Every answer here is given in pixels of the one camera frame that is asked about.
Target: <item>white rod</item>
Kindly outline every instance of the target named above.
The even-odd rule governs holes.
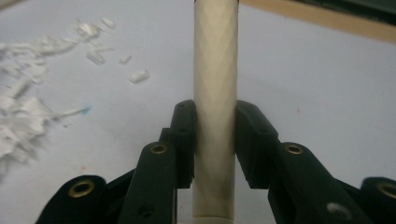
[[[233,223],[238,39],[237,0],[197,0],[194,24],[194,102],[197,149],[194,224]]]

